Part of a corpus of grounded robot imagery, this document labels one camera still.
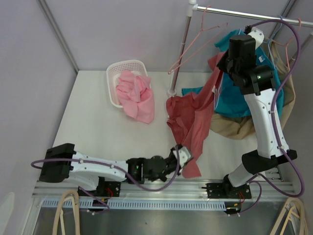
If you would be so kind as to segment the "pink t shirt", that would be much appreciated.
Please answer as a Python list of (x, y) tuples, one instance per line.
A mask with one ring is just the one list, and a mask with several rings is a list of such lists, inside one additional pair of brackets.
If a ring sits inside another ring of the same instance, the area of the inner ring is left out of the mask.
[(155, 118), (151, 77), (125, 70), (118, 81), (115, 90), (125, 114), (136, 121), (150, 124)]

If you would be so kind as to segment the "red t shirt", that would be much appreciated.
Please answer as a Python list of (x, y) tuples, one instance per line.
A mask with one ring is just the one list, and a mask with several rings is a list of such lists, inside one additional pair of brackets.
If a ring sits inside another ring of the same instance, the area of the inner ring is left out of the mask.
[(223, 55), (224, 53), (220, 52), (208, 60), (212, 73), (198, 94), (190, 92), (183, 96), (170, 97), (166, 101), (169, 116), (167, 124), (175, 141), (187, 147), (193, 156), (182, 171), (184, 178), (201, 177), (197, 160), (203, 152), (204, 140), (209, 135), (215, 100), (218, 97), (216, 91), (223, 78), (223, 72), (217, 64)]

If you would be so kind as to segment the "teal t shirt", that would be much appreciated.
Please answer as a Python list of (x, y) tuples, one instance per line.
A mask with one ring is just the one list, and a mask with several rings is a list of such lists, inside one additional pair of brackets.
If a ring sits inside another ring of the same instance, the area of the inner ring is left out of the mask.
[[(215, 43), (215, 47), (220, 49), (220, 52), (225, 52), (229, 48), (229, 39), (234, 35), (243, 35), (244, 32), (241, 29), (233, 30), (224, 36), (219, 42)], [(277, 90), (281, 84), (277, 67), (272, 63), (272, 61), (266, 56), (262, 48), (256, 49), (257, 61), (256, 65), (267, 65), (273, 70), (273, 77), (275, 81), (275, 89)], [(182, 88), (182, 95), (187, 95), (190, 92), (200, 93), (203, 87), (198, 88)], [(228, 117), (228, 118), (242, 118), (250, 116), (249, 107), (241, 95), (240, 89), (233, 85), (232, 80), (228, 74), (224, 73), (222, 78), (222, 85), (219, 89), (220, 96), (218, 104), (215, 107), (215, 112)], [(276, 106), (279, 117), (282, 115), (284, 105), (284, 92), (280, 91), (277, 99)]]

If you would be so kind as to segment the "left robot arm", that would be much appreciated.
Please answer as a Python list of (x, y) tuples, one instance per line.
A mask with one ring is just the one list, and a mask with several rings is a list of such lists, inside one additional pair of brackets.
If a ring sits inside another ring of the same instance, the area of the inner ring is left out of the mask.
[(74, 149), (72, 143), (55, 146), (46, 151), (40, 167), (39, 180), (45, 183), (61, 183), (65, 180), (87, 191), (97, 190), (101, 179), (142, 185), (146, 180), (166, 182), (167, 175), (178, 175), (182, 160), (177, 145), (170, 150), (167, 158), (153, 156), (112, 161), (93, 158)]

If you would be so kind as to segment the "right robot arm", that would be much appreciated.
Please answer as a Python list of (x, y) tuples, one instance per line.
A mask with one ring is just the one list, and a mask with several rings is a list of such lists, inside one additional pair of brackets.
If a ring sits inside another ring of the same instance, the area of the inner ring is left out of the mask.
[(277, 112), (273, 70), (257, 65), (256, 40), (250, 35), (235, 35), (217, 67), (239, 87), (249, 107), (257, 138), (257, 149), (242, 155), (242, 163), (224, 181), (233, 188), (246, 184), (258, 173), (297, 158), (284, 138)]

